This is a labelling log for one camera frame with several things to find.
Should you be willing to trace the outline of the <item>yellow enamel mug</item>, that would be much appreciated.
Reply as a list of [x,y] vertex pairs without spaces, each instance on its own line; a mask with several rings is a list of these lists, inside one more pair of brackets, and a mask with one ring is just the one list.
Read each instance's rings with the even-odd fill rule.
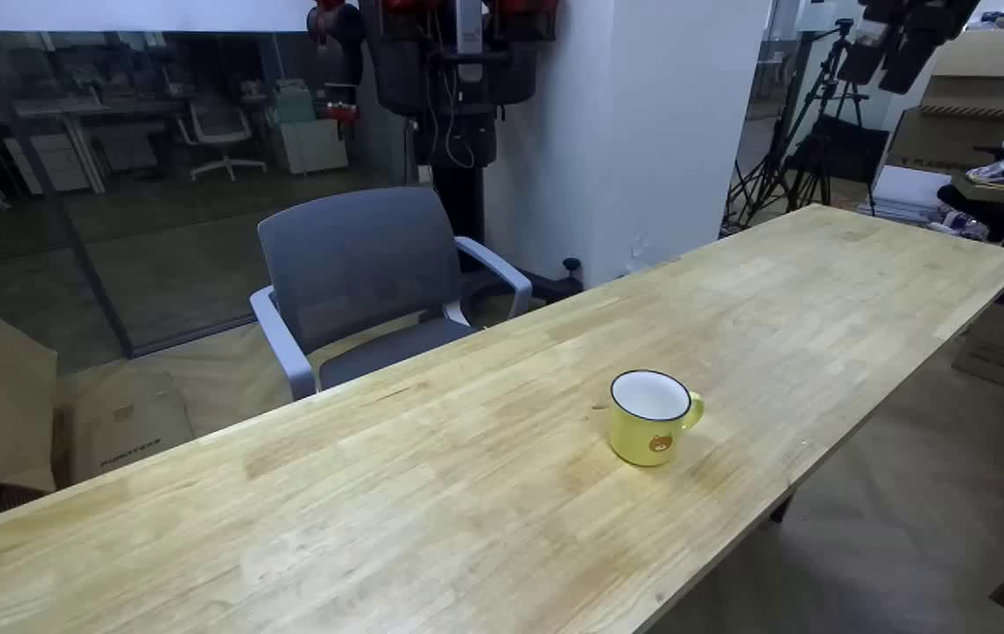
[[607,445],[639,469],[666,465],[677,455],[677,440],[709,411],[696,390],[661,370],[617,373],[610,401]]

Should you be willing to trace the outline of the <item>grey office chair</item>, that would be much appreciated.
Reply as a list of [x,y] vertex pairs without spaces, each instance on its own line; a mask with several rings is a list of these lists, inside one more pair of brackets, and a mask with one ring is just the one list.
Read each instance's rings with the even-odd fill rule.
[[531,278],[458,237],[433,186],[372,186],[299,202],[258,224],[267,284],[250,294],[291,399],[350,383],[471,334],[474,259],[519,316]]

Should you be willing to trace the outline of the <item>red black Baxter robot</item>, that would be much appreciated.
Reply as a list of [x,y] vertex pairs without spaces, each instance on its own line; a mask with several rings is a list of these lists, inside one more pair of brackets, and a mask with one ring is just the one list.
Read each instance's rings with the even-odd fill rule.
[[559,0],[311,0],[303,29],[326,67],[326,114],[359,117],[359,84],[413,124],[415,165],[449,230],[486,233],[484,169],[496,121],[534,94],[534,50],[556,37]]

